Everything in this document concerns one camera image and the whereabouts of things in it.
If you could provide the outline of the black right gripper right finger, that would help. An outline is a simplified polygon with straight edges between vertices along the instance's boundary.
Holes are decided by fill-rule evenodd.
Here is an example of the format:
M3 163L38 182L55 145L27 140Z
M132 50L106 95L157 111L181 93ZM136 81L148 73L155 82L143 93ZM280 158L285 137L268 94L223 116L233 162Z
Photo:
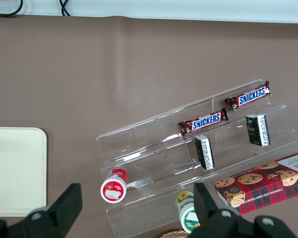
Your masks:
M280 219L257 216L244 219L236 209L219 208L202 182L194 184L194 209L200 226L190 238L295 238L294 232Z

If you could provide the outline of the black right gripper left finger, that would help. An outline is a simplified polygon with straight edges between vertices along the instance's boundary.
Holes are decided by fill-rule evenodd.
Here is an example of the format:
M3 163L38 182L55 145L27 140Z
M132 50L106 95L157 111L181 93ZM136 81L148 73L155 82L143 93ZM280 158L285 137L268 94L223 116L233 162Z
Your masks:
M33 210L14 225L0 219L0 238L64 238L81 210L81 184L72 183L51 206Z

